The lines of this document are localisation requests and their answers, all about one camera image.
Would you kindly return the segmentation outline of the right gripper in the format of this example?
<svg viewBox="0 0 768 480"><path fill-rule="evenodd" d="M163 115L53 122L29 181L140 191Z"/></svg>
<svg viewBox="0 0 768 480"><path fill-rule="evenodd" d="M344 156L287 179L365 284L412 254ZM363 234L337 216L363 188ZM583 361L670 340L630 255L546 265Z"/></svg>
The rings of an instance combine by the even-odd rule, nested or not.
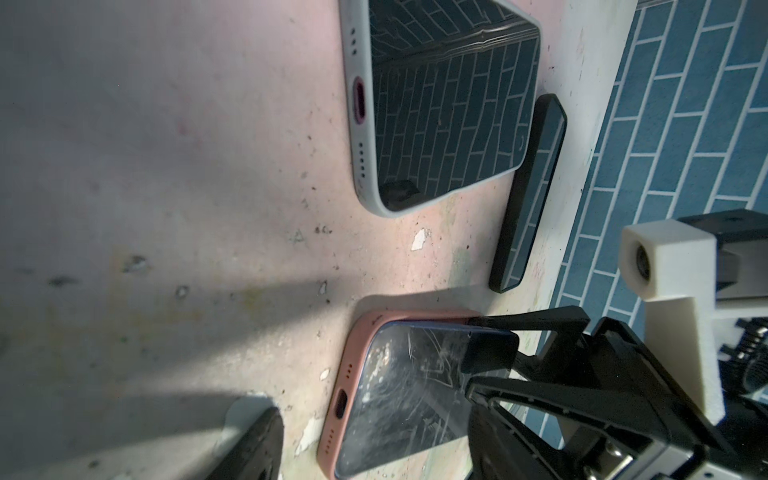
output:
<svg viewBox="0 0 768 480"><path fill-rule="evenodd" d="M604 318L581 342L589 322L578 306L471 318L472 326L537 334L535 350L528 354L518 347L511 368L540 382L475 377L467 398L562 417L569 479L766 478L766 405L726 393L726 415L713 423L626 324ZM553 384L578 350L586 383Z"/></svg>

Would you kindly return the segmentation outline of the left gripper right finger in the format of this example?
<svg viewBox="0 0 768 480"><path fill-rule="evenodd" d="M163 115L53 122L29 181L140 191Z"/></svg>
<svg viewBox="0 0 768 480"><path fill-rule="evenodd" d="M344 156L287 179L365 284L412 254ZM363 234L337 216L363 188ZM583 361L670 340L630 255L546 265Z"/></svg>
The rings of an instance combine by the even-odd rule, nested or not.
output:
<svg viewBox="0 0 768 480"><path fill-rule="evenodd" d="M575 479L575 463L503 408L473 404L470 479Z"/></svg>

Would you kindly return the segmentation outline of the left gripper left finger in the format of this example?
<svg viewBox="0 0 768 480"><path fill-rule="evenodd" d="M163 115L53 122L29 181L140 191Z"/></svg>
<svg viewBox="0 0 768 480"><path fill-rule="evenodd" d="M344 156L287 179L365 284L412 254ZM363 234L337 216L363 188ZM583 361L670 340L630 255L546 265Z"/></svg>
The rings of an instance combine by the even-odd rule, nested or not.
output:
<svg viewBox="0 0 768 480"><path fill-rule="evenodd" d="M278 480L284 423L277 407L267 409L237 441L207 480Z"/></svg>

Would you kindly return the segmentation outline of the pink phone case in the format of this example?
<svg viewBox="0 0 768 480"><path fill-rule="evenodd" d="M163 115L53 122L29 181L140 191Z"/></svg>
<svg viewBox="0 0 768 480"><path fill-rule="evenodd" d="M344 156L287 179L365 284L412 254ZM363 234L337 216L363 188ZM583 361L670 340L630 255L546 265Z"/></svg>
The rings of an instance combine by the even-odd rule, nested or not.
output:
<svg viewBox="0 0 768 480"><path fill-rule="evenodd" d="M374 310L362 314L353 323L341 355L317 448L317 463L327 479L337 479L335 467L340 456L343 434L349 422L350 410L363 373L364 361L375 335L385 325L396 321L465 325L471 318L478 315L478 312L467 309Z"/></svg>

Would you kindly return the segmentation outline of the blue phone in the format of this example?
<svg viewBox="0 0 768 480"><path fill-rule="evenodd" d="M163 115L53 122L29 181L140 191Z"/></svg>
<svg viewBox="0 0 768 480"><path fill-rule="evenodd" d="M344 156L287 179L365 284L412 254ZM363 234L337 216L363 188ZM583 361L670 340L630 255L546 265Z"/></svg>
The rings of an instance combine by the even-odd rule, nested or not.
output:
<svg viewBox="0 0 768 480"><path fill-rule="evenodd" d="M467 434L474 377L509 377L515 333L396 321L373 338L335 467L351 479Z"/></svg>

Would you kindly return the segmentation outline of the black phone case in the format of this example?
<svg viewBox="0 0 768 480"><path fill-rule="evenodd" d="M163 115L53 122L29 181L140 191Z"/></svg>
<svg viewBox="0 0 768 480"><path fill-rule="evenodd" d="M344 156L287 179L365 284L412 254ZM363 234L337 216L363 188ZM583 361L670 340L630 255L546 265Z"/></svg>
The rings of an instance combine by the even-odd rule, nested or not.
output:
<svg viewBox="0 0 768 480"><path fill-rule="evenodd" d="M567 126L556 95L536 100L528 149L515 171L491 266L488 287L496 293L515 289L524 279Z"/></svg>

